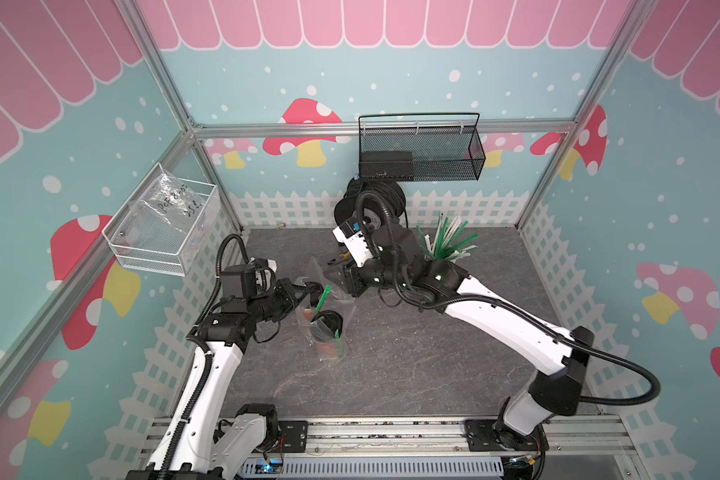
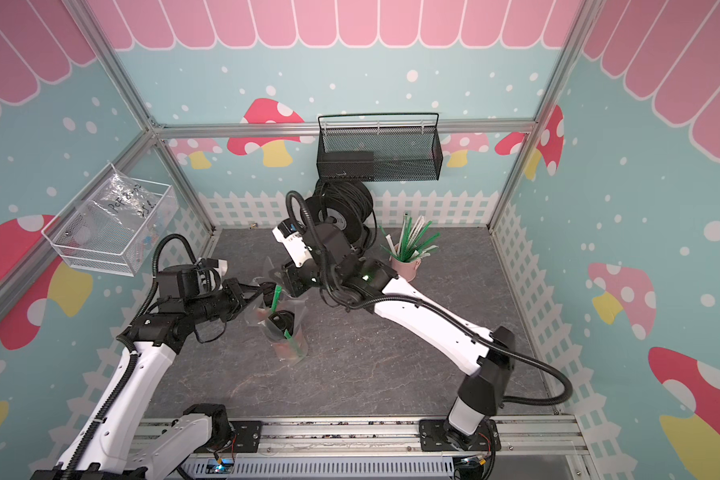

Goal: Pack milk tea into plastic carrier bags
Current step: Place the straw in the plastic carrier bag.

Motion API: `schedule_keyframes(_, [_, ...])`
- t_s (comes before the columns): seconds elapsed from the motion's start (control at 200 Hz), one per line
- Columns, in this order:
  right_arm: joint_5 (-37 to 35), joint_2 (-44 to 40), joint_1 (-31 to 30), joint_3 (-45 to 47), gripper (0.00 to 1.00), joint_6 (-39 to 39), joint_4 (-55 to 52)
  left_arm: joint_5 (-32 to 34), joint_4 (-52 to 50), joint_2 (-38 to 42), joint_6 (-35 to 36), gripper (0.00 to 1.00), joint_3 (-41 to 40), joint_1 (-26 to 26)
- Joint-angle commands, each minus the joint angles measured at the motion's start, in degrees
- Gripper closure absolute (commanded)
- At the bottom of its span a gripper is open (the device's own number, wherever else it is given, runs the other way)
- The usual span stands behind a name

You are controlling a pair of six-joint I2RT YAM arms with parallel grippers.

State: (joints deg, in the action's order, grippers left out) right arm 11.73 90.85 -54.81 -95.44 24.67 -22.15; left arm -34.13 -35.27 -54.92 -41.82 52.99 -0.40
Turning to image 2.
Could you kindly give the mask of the green straw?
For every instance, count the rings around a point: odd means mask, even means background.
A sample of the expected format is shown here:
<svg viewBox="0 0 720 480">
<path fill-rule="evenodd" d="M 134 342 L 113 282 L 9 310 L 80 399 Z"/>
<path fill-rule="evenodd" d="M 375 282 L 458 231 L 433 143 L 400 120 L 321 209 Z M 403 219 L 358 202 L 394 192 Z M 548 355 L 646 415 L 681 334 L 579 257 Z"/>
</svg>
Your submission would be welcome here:
<svg viewBox="0 0 720 480">
<path fill-rule="evenodd" d="M 279 303 L 281 294 L 282 294 L 282 286 L 281 286 L 281 285 L 276 285 L 276 286 L 275 286 L 275 289 L 274 289 L 274 292 L 273 292 L 273 295 L 272 295 L 272 301 L 271 301 L 271 304 L 270 304 L 270 311 L 271 311 L 272 313 L 275 313 L 275 312 L 277 311 L 277 306 L 278 306 L 278 303 Z"/>
<path fill-rule="evenodd" d="M 285 337 L 290 349 L 293 351 L 294 355 L 297 357 L 303 357 L 304 353 L 301 348 L 301 343 L 299 340 L 298 333 L 291 334 L 289 330 L 285 330 L 284 337 Z"/>
</svg>

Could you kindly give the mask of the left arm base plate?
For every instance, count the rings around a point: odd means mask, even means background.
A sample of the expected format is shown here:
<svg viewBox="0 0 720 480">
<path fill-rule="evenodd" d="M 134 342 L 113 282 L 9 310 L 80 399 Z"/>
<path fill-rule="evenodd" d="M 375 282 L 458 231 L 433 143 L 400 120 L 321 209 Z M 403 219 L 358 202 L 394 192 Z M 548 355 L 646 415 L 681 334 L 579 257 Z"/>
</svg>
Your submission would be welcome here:
<svg viewBox="0 0 720 480">
<path fill-rule="evenodd" d="M 223 454 L 257 453 L 262 438 L 262 421 L 230 420 L 230 438 L 220 450 Z"/>
</svg>

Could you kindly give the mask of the clear plastic carrier bag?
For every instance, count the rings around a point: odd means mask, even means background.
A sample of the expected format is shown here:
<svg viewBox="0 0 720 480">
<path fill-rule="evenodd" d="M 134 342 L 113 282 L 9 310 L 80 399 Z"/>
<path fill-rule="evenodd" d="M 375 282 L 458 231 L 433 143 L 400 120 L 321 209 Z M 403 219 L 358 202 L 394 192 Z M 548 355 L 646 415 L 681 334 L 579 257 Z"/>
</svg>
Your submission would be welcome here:
<svg viewBox="0 0 720 480">
<path fill-rule="evenodd" d="M 308 354 L 303 329 L 306 301 L 289 294 L 270 257 L 264 260 L 262 274 L 253 279 L 253 285 L 263 287 L 264 293 L 246 308 L 245 323 L 259 329 L 280 361 L 290 365 L 301 362 Z"/>
</svg>

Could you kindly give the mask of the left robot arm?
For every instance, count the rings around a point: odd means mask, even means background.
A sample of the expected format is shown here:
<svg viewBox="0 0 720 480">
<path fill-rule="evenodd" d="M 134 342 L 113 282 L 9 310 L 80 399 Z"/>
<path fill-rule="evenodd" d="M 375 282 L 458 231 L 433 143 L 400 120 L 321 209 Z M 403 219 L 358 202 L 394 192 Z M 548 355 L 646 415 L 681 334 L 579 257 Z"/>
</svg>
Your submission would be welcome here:
<svg viewBox="0 0 720 480">
<path fill-rule="evenodd" d="M 224 278 L 226 263 L 201 259 L 156 270 L 142 308 L 117 336 L 121 359 L 92 417 L 54 466 L 35 479 L 164 479 L 196 450 L 228 448 L 235 430 L 221 404 L 198 403 L 156 440 L 131 451 L 138 426 L 168 368 L 206 322 L 227 324 L 264 287 Z"/>
</svg>

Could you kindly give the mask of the red milk tea cup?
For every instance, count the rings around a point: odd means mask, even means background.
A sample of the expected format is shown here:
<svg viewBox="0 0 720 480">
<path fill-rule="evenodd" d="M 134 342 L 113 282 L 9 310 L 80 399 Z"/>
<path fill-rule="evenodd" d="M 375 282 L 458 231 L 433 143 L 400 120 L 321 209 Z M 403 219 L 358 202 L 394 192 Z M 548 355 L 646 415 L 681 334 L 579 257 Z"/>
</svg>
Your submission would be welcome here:
<svg viewBox="0 0 720 480">
<path fill-rule="evenodd" d="M 308 346 L 293 311 L 271 312 L 261 326 L 280 361 L 296 364 L 306 358 Z"/>
<path fill-rule="evenodd" d="M 260 322 L 267 320 L 271 314 L 271 305 L 267 304 L 263 298 L 258 300 L 258 303 L 253 307 L 252 310 L 252 324 L 258 325 Z"/>
</svg>

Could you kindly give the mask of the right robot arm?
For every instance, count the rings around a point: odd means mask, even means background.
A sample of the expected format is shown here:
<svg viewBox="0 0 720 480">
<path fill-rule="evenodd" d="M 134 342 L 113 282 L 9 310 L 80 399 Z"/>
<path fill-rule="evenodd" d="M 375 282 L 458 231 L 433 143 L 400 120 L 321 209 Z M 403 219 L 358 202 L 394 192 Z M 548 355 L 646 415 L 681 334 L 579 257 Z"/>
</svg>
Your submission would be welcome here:
<svg viewBox="0 0 720 480">
<path fill-rule="evenodd" d="M 568 377 L 517 352 L 511 331 L 481 327 L 432 302 L 390 266 L 360 256 L 337 227 L 320 224 L 310 228 L 284 220 L 272 233 L 290 256 L 282 277 L 292 295 L 315 288 L 348 311 L 373 313 L 412 332 L 459 368 L 464 379 L 443 426 L 455 449 L 471 446 L 488 419 L 506 403 L 553 406 L 572 397 Z M 551 398 L 507 394 L 516 363 L 555 378 L 562 386 L 561 393 Z"/>
</svg>

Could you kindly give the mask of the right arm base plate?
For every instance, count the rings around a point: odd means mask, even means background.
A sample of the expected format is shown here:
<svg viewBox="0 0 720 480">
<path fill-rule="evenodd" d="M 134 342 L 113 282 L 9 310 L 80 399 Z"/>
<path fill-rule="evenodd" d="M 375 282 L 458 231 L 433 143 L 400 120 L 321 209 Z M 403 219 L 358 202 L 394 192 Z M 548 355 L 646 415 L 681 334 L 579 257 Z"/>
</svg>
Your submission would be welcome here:
<svg viewBox="0 0 720 480">
<path fill-rule="evenodd" d="M 445 418 L 418 422 L 420 448 L 424 452 L 488 452 L 501 450 L 496 423 L 484 419 L 474 434 L 466 435 L 452 427 Z"/>
</svg>

